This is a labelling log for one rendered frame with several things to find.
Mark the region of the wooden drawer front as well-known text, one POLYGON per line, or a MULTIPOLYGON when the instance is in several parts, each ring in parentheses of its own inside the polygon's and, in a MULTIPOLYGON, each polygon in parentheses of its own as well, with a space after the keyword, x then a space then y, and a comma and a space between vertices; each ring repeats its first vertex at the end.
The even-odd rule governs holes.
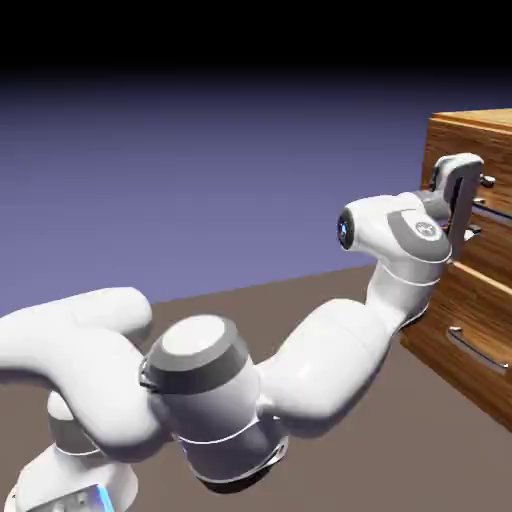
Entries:
POLYGON ((402 331, 401 342, 457 391, 512 432, 512 293, 478 274, 450 265, 425 314, 402 331), (449 326, 496 361, 510 365, 495 373, 446 338, 449 326))
MULTIPOLYGON (((427 123, 421 186, 429 184, 439 157, 471 152, 484 160, 481 174, 496 178, 492 188, 479 185, 476 197, 512 213, 512 108, 435 113, 427 123)), ((466 241, 459 261, 512 289, 512 222, 473 207, 471 224, 481 233, 466 241)))

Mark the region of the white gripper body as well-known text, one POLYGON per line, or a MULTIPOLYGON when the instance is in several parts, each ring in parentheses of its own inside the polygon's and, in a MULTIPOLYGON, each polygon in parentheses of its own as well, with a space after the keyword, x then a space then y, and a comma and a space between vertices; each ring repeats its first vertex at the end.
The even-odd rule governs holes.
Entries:
POLYGON ((483 164, 473 153, 446 155, 436 162, 436 190, 450 209, 447 236, 453 257, 459 256, 464 243, 483 164))

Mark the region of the wooden cabinet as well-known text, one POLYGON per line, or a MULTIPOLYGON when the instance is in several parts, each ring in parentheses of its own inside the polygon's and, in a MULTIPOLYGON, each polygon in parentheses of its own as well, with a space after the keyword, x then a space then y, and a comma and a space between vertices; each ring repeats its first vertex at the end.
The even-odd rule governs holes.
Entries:
POLYGON ((422 178, 459 152, 484 161, 469 238, 402 343, 512 432, 512 108, 433 114, 422 178))

